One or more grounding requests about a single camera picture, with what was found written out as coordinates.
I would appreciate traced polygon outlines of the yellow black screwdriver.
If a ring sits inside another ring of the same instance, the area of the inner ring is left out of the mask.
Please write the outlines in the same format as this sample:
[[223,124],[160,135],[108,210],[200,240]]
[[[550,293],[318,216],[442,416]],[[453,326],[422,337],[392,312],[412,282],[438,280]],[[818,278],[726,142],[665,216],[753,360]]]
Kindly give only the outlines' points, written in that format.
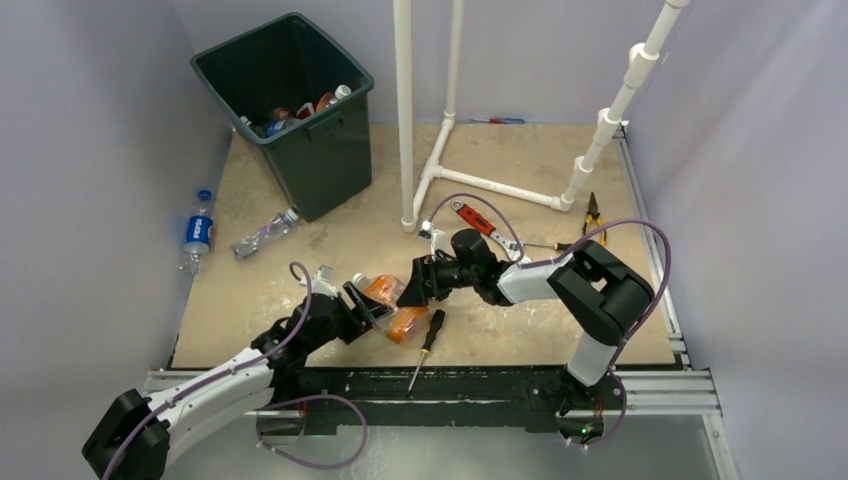
[[418,363],[416,365],[416,368],[413,372],[413,375],[411,377],[410,383],[409,383],[408,388],[407,388],[407,396],[408,397],[412,396],[412,391],[413,391],[414,385],[415,385],[417,378],[420,374],[422,366],[423,366],[426,358],[430,355],[431,350],[433,348],[433,345],[436,342],[436,339],[438,337],[438,334],[439,334],[439,332],[441,331],[441,329],[444,325],[445,317],[446,317],[446,312],[444,310],[437,309],[435,311],[435,313],[433,314],[431,320],[430,320],[428,331],[425,335],[425,339],[424,339],[423,345],[421,347],[421,353],[420,353]]

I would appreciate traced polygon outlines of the red gold label bottle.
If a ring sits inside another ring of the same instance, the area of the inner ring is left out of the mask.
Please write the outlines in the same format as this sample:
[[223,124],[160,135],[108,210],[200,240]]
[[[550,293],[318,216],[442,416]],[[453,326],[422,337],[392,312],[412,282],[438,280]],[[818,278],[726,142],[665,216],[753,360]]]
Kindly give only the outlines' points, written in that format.
[[316,109],[314,107],[314,104],[312,102],[306,102],[299,107],[299,109],[297,110],[297,112],[295,114],[295,117],[298,120],[307,120],[311,116],[313,116],[315,113],[316,113]]

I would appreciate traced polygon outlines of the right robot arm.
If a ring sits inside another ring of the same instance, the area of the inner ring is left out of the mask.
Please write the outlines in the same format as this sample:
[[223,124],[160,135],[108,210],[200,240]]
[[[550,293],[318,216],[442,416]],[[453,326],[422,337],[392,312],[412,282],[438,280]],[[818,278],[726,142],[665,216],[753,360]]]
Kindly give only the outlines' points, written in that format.
[[473,289],[493,306],[561,301],[583,330],[561,381],[564,399],[576,407],[599,396],[619,347],[655,306],[653,287],[594,240],[536,266],[498,259],[474,229],[455,233],[450,245],[452,254],[413,260],[398,306],[425,307],[460,288]]

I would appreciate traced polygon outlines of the crushed clear bottle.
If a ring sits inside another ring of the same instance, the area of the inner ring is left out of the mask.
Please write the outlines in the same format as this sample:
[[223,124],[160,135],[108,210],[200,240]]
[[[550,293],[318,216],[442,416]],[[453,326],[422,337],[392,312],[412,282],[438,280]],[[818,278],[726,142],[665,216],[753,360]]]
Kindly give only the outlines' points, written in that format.
[[257,230],[231,245],[234,258],[237,261],[246,260],[263,248],[281,240],[297,228],[299,220],[300,215],[295,208],[276,214]]

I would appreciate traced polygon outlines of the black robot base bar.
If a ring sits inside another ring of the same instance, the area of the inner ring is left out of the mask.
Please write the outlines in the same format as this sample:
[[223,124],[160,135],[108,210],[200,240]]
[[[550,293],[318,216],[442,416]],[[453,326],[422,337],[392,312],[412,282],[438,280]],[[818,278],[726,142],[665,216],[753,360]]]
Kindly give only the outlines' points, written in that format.
[[290,421],[307,435],[367,423],[597,437],[621,410],[625,393],[610,374],[585,387],[557,365],[436,366],[421,370],[408,397],[412,375],[410,367],[307,367],[288,403],[274,402],[257,415]]

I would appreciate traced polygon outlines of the red cap clear bottle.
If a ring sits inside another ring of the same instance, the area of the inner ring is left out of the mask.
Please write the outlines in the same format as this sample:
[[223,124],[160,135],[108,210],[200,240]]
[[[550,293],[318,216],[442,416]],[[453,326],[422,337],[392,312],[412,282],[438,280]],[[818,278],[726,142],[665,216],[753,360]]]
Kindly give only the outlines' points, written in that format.
[[290,109],[286,107],[278,107],[272,111],[272,118],[275,121],[285,121],[293,117]]

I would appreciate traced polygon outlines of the orange label bottle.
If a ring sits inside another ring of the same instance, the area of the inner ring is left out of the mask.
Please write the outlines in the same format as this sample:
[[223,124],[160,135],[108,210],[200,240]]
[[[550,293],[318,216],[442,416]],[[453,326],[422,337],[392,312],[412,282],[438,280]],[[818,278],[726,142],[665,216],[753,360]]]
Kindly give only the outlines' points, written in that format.
[[431,318],[428,308],[397,305],[397,300],[406,289],[406,283],[397,276],[384,274],[367,277],[363,273],[356,273],[351,281],[367,297],[391,309],[389,314],[377,319],[376,328],[393,343],[407,346],[428,326]]
[[338,104],[352,94],[348,85],[340,84],[333,91],[325,93],[315,104],[315,112],[320,113]]

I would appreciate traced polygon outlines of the Pepsi bottle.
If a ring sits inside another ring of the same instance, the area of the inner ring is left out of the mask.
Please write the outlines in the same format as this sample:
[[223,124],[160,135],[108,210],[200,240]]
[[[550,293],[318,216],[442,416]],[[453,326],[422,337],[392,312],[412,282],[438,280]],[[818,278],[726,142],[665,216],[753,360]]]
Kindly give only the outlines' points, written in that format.
[[301,120],[298,118],[286,118],[284,120],[276,120],[273,122],[269,122],[264,128],[265,137],[271,138],[275,135],[284,132],[287,129],[298,126],[300,123]]
[[184,273],[196,275],[200,269],[202,257],[210,251],[212,238],[213,194],[209,190],[199,190],[196,202],[189,217],[181,248],[179,269]]

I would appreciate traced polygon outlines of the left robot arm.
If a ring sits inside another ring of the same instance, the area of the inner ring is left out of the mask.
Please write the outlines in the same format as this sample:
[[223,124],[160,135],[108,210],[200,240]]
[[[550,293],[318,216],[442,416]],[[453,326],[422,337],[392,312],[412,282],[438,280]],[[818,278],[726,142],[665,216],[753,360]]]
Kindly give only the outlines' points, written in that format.
[[243,414],[292,405],[299,370],[312,352],[334,340],[352,343],[392,311],[350,282],[342,293],[309,292],[290,316],[223,364],[170,389],[119,395],[81,454],[100,479],[159,479],[200,440]]

